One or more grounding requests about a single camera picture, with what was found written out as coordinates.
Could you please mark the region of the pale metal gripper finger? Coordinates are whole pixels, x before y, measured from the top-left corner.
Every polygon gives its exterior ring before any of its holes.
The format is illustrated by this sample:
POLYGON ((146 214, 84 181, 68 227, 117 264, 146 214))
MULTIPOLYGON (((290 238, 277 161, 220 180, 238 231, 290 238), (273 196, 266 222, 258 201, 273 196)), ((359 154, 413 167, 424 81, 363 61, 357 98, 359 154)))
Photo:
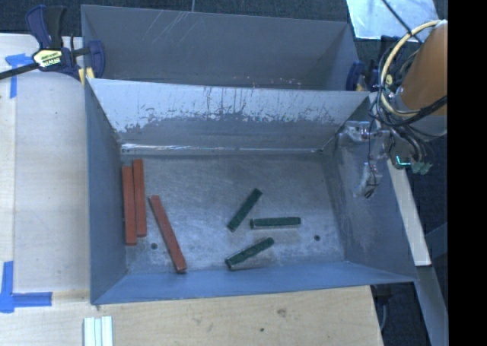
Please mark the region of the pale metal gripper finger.
POLYGON ((362 143, 368 139, 366 121, 346 121, 336 134, 339 144, 362 143))
POLYGON ((370 198, 376 191, 381 181, 381 173, 376 163, 366 162, 363 165, 360 181, 355 187, 355 197, 370 198))

